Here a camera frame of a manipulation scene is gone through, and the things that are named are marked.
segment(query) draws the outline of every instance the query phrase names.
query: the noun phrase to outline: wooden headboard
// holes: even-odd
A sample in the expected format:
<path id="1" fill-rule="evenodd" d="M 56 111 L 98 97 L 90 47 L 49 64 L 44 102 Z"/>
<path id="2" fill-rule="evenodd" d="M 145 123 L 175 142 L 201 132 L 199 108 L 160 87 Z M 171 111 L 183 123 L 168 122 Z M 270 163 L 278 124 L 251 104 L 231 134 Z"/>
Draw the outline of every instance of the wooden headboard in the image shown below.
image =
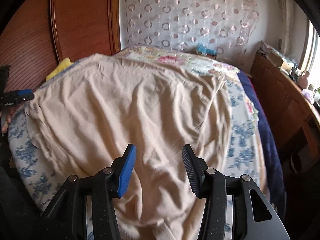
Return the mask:
<path id="1" fill-rule="evenodd" d="M 25 0 L 0 35 L 6 90 L 36 89 L 59 61 L 120 50 L 119 0 Z"/>

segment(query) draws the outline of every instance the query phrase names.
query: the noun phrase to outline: wrinkled fabric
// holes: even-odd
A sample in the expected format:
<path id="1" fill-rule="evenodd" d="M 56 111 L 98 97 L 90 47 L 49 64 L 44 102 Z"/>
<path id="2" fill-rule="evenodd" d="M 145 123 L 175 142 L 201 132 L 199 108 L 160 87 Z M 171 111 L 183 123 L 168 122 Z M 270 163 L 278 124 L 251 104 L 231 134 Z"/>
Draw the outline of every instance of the wrinkled fabric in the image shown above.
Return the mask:
<path id="1" fill-rule="evenodd" d="M 94 175 L 135 144 L 128 191 L 114 200 L 120 228 L 132 239 L 191 239 L 204 201 L 191 192 L 182 147 L 224 169 L 231 132 L 225 82 L 224 75 L 95 54 L 26 104 L 29 135 L 64 177 Z"/>

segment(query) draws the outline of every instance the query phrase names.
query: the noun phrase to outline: sheer curtain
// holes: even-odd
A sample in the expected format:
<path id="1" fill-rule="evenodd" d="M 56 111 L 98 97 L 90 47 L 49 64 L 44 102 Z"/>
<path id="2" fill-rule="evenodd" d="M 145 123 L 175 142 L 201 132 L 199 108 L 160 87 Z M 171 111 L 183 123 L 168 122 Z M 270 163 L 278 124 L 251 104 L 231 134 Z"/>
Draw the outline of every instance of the sheer curtain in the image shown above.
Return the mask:
<path id="1" fill-rule="evenodd" d="M 278 0 L 282 10 L 283 36 L 280 51 L 289 55 L 291 49 L 290 30 L 293 24 L 293 0 Z"/>
<path id="2" fill-rule="evenodd" d="M 256 0 L 125 0 L 125 6 L 124 46 L 193 51 L 202 43 L 238 63 L 259 19 Z"/>

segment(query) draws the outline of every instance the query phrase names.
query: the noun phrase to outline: person's hand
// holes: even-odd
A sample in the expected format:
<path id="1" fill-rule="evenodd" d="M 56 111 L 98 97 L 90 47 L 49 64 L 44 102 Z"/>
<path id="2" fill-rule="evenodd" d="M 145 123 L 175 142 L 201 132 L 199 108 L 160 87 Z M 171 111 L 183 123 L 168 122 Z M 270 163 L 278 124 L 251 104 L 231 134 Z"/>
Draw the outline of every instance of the person's hand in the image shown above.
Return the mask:
<path id="1" fill-rule="evenodd" d="M 4 125 L 2 125 L 2 133 L 6 133 L 7 130 L 8 130 L 8 126 L 9 126 L 9 123 L 11 123 L 11 115 L 13 114 L 13 109 L 10 108 L 9 111 L 8 111 L 8 114 L 7 114 L 7 117 L 5 119 L 5 123 Z"/>

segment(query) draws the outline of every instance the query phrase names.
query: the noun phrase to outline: white curtain with circle pattern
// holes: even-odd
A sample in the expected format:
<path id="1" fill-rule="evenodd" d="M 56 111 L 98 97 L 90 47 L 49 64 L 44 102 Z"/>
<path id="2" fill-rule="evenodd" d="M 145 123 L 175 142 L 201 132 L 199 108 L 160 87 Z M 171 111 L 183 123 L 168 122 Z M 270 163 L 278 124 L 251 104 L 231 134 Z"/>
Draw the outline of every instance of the white curtain with circle pattern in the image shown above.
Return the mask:
<path id="1" fill-rule="evenodd" d="M 194 51 L 202 43 L 238 64 L 259 19 L 256 0 L 125 0 L 125 6 L 123 47 Z"/>

